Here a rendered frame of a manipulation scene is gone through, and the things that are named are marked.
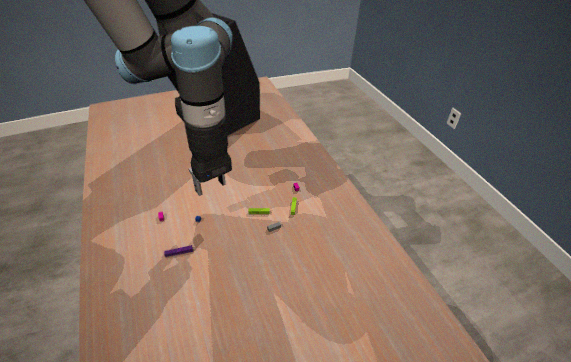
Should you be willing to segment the grey rod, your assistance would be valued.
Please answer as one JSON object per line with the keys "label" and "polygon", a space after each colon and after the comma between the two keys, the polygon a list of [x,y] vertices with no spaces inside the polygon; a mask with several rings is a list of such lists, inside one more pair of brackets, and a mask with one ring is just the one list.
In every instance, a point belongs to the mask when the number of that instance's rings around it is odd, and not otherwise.
{"label": "grey rod", "polygon": [[267,226],[269,232],[281,228],[280,222],[274,223],[272,225]]}

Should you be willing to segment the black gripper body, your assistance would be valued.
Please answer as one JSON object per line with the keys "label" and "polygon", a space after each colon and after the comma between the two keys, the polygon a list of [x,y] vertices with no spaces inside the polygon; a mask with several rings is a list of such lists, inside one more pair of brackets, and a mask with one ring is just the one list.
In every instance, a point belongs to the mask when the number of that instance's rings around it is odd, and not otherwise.
{"label": "black gripper body", "polygon": [[230,172],[232,162],[227,152],[224,95],[218,102],[200,108],[185,106],[179,96],[175,98],[175,108],[177,115],[185,123],[192,153],[191,168],[196,179],[203,183]]}

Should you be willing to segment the purple rod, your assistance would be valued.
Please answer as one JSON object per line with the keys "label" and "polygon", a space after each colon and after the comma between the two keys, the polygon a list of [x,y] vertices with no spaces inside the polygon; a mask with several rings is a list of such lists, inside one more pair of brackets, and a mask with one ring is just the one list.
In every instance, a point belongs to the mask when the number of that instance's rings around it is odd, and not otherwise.
{"label": "purple rod", "polygon": [[165,255],[165,257],[170,257],[170,256],[175,256],[175,255],[189,253],[189,252],[193,252],[192,245],[186,246],[186,247],[181,247],[181,248],[176,248],[176,249],[171,249],[171,250],[166,250],[166,251],[164,251],[164,255]]}

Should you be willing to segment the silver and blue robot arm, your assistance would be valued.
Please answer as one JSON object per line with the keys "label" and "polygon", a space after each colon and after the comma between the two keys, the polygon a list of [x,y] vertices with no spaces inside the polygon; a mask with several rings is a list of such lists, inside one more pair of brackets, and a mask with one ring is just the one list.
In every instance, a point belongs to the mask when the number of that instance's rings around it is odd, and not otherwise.
{"label": "silver and blue robot arm", "polygon": [[160,36],[137,0],[84,1],[118,48],[115,63],[125,81],[137,84],[176,74],[183,103],[206,106],[222,99],[232,32],[200,0],[145,0]]}

